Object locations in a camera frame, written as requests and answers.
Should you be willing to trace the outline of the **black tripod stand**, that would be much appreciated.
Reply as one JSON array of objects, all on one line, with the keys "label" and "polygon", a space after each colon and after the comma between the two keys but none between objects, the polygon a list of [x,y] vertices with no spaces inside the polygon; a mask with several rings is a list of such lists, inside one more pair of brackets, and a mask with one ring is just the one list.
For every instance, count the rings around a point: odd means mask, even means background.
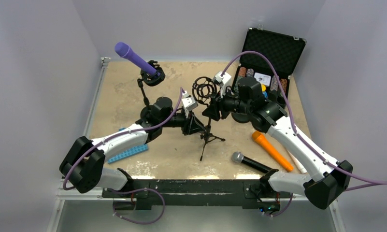
[{"label": "black tripod stand", "polygon": [[[216,94],[216,90],[217,90],[216,84],[212,82],[211,78],[206,76],[198,77],[192,85],[193,97],[195,101],[201,105],[209,106],[210,104],[207,104],[206,101],[209,100],[213,94]],[[204,145],[203,145],[200,161],[202,161],[203,159],[203,154],[207,144],[214,141],[215,139],[219,139],[222,142],[226,141],[225,138],[215,136],[211,133],[210,118],[208,118],[208,123],[204,127],[204,132],[201,133],[201,139],[204,140]]]}]

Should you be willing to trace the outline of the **orange microphone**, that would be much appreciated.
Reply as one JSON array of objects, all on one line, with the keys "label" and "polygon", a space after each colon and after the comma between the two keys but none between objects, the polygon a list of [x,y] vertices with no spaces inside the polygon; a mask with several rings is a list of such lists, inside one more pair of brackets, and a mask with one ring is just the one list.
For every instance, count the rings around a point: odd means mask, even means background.
[{"label": "orange microphone", "polygon": [[286,171],[291,172],[294,170],[290,162],[281,155],[281,153],[265,138],[265,136],[261,132],[255,131],[252,134],[252,139],[255,143],[260,145]]}]

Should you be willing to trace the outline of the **black silver microphone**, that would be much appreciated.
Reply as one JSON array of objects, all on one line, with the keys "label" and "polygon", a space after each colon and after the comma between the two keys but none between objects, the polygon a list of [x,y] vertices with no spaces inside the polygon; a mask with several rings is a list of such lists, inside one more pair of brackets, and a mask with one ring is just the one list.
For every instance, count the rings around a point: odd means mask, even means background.
[{"label": "black silver microphone", "polygon": [[262,163],[259,163],[253,159],[250,159],[249,157],[245,156],[243,153],[241,153],[239,151],[233,152],[233,154],[231,156],[231,160],[235,163],[244,164],[244,165],[251,167],[251,168],[253,168],[259,172],[262,172],[264,174],[266,174],[272,170],[271,167],[268,167]]}]

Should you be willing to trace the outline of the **white microphone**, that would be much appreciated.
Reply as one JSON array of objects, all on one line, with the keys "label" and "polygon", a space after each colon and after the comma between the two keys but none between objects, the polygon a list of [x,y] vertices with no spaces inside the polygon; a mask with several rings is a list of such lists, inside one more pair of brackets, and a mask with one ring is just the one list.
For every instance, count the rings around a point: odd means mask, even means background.
[{"label": "white microphone", "polygon": [[297,166],[297,168],[299,169],[299,171],[302,173],[302,174],[306,174],[307,173],[307,170],[306,168],[301,164],[301,162],[289,151],[287,150],[288,154],[290,155],[290,157],[292,158],[293,162],[295,163],[295,165]]}]

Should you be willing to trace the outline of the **orange mic round stand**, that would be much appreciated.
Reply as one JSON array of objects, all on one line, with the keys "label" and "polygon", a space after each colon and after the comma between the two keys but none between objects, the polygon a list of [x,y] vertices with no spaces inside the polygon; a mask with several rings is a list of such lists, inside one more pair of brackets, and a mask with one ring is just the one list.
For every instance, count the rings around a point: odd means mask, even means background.
[{"label": "orange mic round stand", "polygon": [[249,123],[254,120],[254,116],[251,114],[242,114],[242,113],[231,113],[232,118],[234,121],[238,123]]}]

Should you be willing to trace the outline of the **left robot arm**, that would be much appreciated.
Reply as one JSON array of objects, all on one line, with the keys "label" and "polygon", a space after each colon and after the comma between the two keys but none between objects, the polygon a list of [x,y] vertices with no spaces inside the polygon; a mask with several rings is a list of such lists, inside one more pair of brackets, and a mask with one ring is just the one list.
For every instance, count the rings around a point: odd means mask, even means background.
[{"label": "left robot arm", "polygon": [[160,97],[141,111],[141,118],[128,128],[111,135],[90,140],[75,140],[59,171],[80,193],[95,187],[113,189],[121,198],[132,193],[132,178],[124,170],[104,167],[112,157],[139,145],[146,145],[162,134],[163,128],[181,128],[183,135],[205,133],[206,129],[193,112],[177,113],[171,99]]}]

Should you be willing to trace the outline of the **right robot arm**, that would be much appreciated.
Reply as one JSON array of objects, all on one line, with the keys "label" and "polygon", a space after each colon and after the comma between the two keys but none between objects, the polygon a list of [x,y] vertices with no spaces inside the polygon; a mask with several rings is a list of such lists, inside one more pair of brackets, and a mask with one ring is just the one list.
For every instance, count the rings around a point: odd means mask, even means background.
[{"label": "right robot arm", "polygon": [[271,197],[276,192],[305,196],[319,209],[326,209],[350,182],[353,166],[346,160],[339,162],[326,154],[291,122],[288,112],[267,99],[262,85],[254,78],[238,82],[238,91],[230,90],[232,80],[226,74],[209,80],[213,88],[203,116],[214,121],[225,119],[230,113],[245,115],[257,132],[266,133],[292,153],[306,168],[306,174],[285,173],[274,169],[260,179],[260,192]]}]

